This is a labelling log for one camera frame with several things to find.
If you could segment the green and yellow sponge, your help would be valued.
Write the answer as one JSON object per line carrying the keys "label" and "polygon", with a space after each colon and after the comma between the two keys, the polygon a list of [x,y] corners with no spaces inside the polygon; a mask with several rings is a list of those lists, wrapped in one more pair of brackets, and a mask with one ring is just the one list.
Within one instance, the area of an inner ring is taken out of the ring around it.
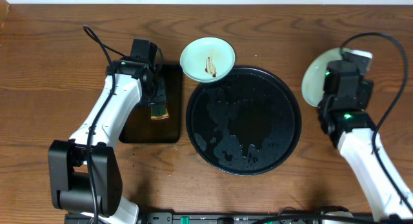
{"label": "green and yellow sponge", "polygon": [[167,106],[164,105],[153,105],[151,106],[151,120],[162,120],[169,118],[169,113]]}

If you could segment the light blue plate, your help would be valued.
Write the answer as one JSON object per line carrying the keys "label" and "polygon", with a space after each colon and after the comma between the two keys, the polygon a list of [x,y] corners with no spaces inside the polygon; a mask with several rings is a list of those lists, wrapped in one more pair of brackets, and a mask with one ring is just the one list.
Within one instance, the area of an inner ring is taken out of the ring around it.
{"label": "light blue plate", "polygon": [[224,78],[235,61],[236,53],[228,42],[216,37],[203,37],[184,48],[179,64],[190,79],[211,83]]}
{"label": "light blue plate", "polygon": [[301,93],[310,106],[317,107],[323,99],[327,64],[339,59],[339,48],[333,48],[318,56],[307,68],[301,84]]}

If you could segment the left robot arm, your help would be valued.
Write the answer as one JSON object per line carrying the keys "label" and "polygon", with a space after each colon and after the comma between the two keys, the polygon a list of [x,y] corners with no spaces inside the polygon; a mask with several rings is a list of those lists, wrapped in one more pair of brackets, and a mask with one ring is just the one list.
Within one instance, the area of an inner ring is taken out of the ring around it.
{"label": "left robot arm", "polygon": [[139,207],[123,197],[114,154],[120,133],[137,105],[166,102],[161,65],[120,59],[106,71],[105,85],[83,124],[48,150],[52,204],[82,214],[89,223],[137,223]]}

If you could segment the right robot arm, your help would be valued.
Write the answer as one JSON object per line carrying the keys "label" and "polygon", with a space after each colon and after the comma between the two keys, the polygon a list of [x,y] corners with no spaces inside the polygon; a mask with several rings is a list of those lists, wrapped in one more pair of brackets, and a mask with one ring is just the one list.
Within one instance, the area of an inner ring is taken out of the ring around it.
{"label": "right robot arm", "polygon": [[365,79],[369,59],[333,60],[324,72],[318,105],[321,128],[355,173],[375,221],[410,221],[411,195],[376,133],[366,108],[373,81]]}

